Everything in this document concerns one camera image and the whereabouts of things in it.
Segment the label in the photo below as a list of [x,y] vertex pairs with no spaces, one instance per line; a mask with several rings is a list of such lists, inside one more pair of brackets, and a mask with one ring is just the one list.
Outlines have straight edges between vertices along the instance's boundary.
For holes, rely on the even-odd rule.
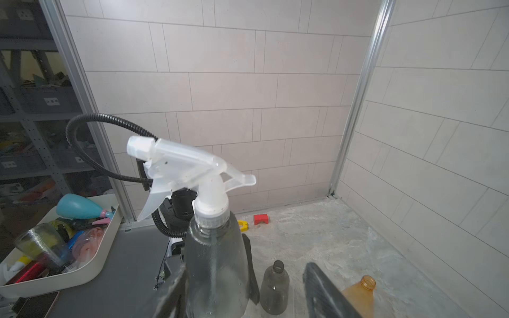
[[14,161],[4,161],[4,162],[2,162],[2,166],[4,166],[4,168],[7,169],[7,168],[16,168],[18,165]]
[[44,102],[48,106],[59,106],[60,105],[59,99],[57,97],[44,98]]

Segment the clear plastic bottle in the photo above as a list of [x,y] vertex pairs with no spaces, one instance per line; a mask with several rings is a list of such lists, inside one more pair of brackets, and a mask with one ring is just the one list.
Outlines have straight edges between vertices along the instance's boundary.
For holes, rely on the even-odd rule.
[[244,315],[248,302],[247,256],[237,219],[230,212],[218,228],[200,227],[193,218],[185,239],[189,270],[189,317]]
[[275,261],[263,275],[262,288],[260,288],[260,304],[262,308],[272,315],[282,314],[288,305],[288,288],[290,278],[281,261]]
[[360,282],[341,293],[363,318],[373,318],[373,290],[377,283],[371,276],[364,275]]

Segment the black cable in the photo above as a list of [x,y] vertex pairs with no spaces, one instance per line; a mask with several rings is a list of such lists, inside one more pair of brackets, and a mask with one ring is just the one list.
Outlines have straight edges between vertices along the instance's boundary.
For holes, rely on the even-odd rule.
[[[100,165],[99,163],[94,161],[92,158],[90,158],[90,156],[88,156],[86,154],[86,152],[83,151],[83,149],[81,149],[81,147],[79,146],[78,140],[76,138],[76,132],[77,132],[78,127],[80,125],[82,125],[84,123],[88,123],[88,122],[102,122],[102,123],[117,125],[117,126],[125,128],[125,129],[128,129],[132,132],[135,132],[140,136],[152,137],[157,140],[158,138],[156,135],[149,132],[145,128],[143,128],[133,122],[125,120],[123,118],[113,116],[113,115],[100,114],[100,113],[90,113],[90,114],[78,115],[78,116],[74,117],[73,119],[71,119],[67,123],[67,126],[65,128],[65,137],[67,139],[67,143],[71,146],[72,150],[74,150],[80,156],[80,158],[83,159],[84,162],[89,164],[95,170],[99,171],[100,173],[102,173],[103,175],[105,175],[107,177],[117,179],[117,180],[138,182],[138,183],[149,183],[150,185],[152,184],[152,179],[123,176],[123,175],[117,174],[113,171],[109,171],[108,169],[106,169],[105,167],[103,167],[102,165]],[[182,238],[186,235],[186,230],[173,230],[173,229],[166,227],[166,225],[164,225],[164,223],[161,220],[159,211],[157,211],[157,210],[152,213],[152,219],[154,220],[154,224],[156,225],[157,229],[159,231],[161,231],[161,233],[163,233],[164,235],[166,235],[168,237]]]

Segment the yellow object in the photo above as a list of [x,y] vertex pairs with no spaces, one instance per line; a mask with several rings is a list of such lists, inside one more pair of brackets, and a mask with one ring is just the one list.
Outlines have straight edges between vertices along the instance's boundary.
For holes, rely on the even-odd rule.
[[237,222],[239,222],[239,226],[240,226],[240,231],[241,232],[247,231],[249,226],[247,226],[247,222],[246,221],[237,221]]
[[364,275],[360,282],[341,292],[359,312],[362,318],[373,318],[373,290],[377,282],[371,276]]

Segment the black device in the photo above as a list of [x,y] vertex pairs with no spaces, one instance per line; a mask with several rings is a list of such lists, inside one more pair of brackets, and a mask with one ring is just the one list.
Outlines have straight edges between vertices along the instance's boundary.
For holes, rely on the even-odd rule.
[[16,318],[47,318],[60,292],[54,292],[25,300]]

